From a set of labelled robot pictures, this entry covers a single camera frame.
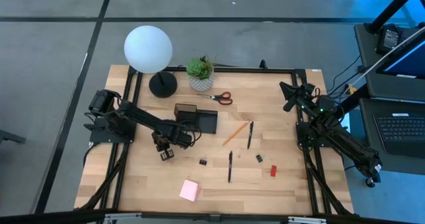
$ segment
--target white globe lamp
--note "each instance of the white globe lamp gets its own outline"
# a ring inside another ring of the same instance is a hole
[[[153,74],[149,89],[158,98],[170,97],[177,89],[177,80],[169,72],[161,72],[171,61],[173,45],[164,31],[150,25],[135,28],[124,42],[128,63],[137,71]]]

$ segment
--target scissors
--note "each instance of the scissors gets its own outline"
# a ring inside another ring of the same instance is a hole
[[[207,94],[197,94],[203,98],[210,98],[212,100],[216,100],[221,105],[230,105],[233,103],[233,99],[230,97],[232,94],[230,92],[224,92],[221,95],[207,95]]]

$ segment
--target lamp base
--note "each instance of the lamp base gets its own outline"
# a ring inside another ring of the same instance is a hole
[[[167,98],[177,90],[177,79],[168,72],[158,72],[149,81],[149,89],[158,98]]]

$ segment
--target wooden tabletop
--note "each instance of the wooden tabletop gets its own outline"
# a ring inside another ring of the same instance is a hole
[[[112,65],[106,88],[122,93],[128,66]],[[325,92],[320,70],[306,70],[307,81]],[[151,137],[152,130],[137,125],[130,146],[119,209],[185,213],[238,213],[265,215],[310,215],[311,205],[302,152],[297,148],[296,109],[287,113],[279,82],[292,83],[289,74],[216,72],[208,94],[232,93],[233,104],[220,105],[196,96],[186,72],[176,72],[178,89],[169,98],[156,98],[149,91],[150,74],[144,74],[138,107],[162,119],[174,119],[174,105],[196,104],[198,109],[218,110],[216,134],[203,134],[186,150],[171,146],[175,157],[162,162]],[[227,145],[222,143],[246,120],[254,121],[251,147],[246,149],[249,126]],[[100,144],[88,155],[75,207],[84,205],[103,182],[111,144]],[[227,182],[228,154],[233,151],[232,181]],[[263,157],[258,163],[256,155]],[[341,157],[331,148],[321,148],[327,184],[345,208],[353,211]],[[207,166],[199,164],[204,158]],[[278,167],[270,176],[272,165]],[[201,189],[196,202],[179,197],[185,179]],[[323,211],[316,184],[319,210]],[[114,196],[110,190],[108,207]]]

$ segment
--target red eraser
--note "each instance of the red eraser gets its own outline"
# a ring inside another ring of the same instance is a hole
[[[272,172],[270,173],[270,175],[271,175],[272,177],[276,177],[276,170],[277,170],[277,168],[278,168],[278,167],[276,167],[275,165],[273,165],[273,166],[272,166]]]

